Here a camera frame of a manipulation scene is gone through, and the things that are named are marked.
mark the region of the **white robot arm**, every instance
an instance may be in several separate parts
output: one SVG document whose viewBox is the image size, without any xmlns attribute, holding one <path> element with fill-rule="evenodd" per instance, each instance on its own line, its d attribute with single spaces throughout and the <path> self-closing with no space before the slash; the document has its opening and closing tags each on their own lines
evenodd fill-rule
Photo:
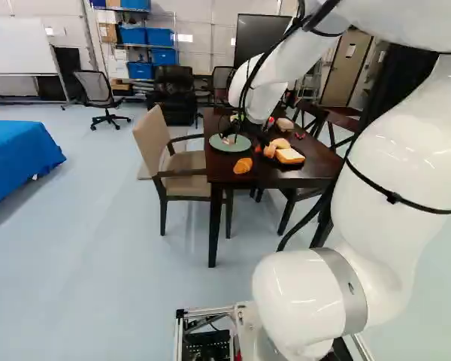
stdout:
<svg viewBox="0 0 451 361">
<path fill-rule="evenodd" d="M 305 0 L 307 12 L 323 3 Z M 451 53 L 451 0 L 342 0 L 316 29 L 336 33 L 349 24 Z M 286 82 L 305 74 L 333 41 L 301 30 L 285 40 L 252 82 L 248 117 L 266 120 Z M 236 73 L 231 104 L 239 105 L 257 59 Z M 331 203 L 338 246 L 259 263 L 253 295 L 275 347 L 289 361 L 316 360 L 334 338 L 396 317 L 409 301 L 422 250 L 450 215 L 451 55 L 442 55 L 429 79 L 354 144 Z"/>
</svg>

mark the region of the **orange food item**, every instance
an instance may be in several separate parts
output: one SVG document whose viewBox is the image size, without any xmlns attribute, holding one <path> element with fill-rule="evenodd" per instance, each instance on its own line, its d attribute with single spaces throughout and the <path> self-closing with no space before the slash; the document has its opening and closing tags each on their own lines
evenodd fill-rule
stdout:
<svg viewBox="0 0 451 361">
<path fill-rule="evenodd" d="M 252 158 L 240 158 L 234 165 L 235 174 L 244 174 L 253 168 Z"/>
<path fill-rule="evenodd" d="M 268 158 L 274 158 L 276 153 L 277 145 L 270 143 L 266 148 L 264 148 L 264 155 Z"/>
<path fill-rule="evenodd" d="M 283 164 L 299 164 L 306 160 L 305 156 L 292 148 L 276 150 L 276 157 Z"/>
</svg>

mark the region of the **chair armrest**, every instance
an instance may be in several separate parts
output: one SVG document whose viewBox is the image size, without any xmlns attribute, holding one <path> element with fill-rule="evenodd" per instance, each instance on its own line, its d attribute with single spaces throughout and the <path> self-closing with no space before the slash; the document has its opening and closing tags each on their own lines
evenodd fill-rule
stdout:
<svg viewBox="0 0 451 361">
<path fill-rule="evenodd" d="M 173 138 L 169 141 L 169 143 L 177 143 L 178 141 L 188 141 L 189 139 L 203 138 L 204 134 L 191 134 L 183 137 Z"/>
<path fill-rule="evenodd" d="M 191 177 L 193 175 L 206 175 L 206 169 L 184 169 L 182 171 L 160 171 L 157 173 L 157 177 L 170 178 L 170 177 Z"/>
<path fill-rule="evenodd" d="M 196 138 L 203 138 L 203 137 L 204 137 L 204 134 L 191 134 L 191 135 L 186 135 L 184 137 L 177 137 L 177 138 L 171 139 L 167 143 L 168 152 L 171 156 L 173 156 L 175 154 L 174 143 L 177 143 L 178 141 L 188 141 L 189 139 L 196 139 Z"/>
</svg>

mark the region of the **blue mattress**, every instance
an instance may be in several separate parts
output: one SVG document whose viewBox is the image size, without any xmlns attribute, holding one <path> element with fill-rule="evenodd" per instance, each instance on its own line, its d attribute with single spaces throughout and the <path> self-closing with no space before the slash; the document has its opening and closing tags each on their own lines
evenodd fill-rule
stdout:
<svg viewBox="0 0 451 361">
<path fill-rule="evenodd" d="M 0 201 L 33 175 L 44 176 L 65 160 L 44 124 L 0 120 Z"/>
</svg>

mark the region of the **black monitor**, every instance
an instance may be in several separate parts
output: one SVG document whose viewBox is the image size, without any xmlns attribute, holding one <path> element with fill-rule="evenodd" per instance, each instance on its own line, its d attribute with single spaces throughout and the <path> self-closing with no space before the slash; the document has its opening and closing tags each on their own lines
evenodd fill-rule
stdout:
<svg viewBox="0 0 451 361">
<path fill-rule="evenodd" d="M 291 17 L 238 14 L 234 68 L 239 68 L 248 59 L 264 53 L 277 43 L 283 37 L 290 21 Z"/>
</svg>

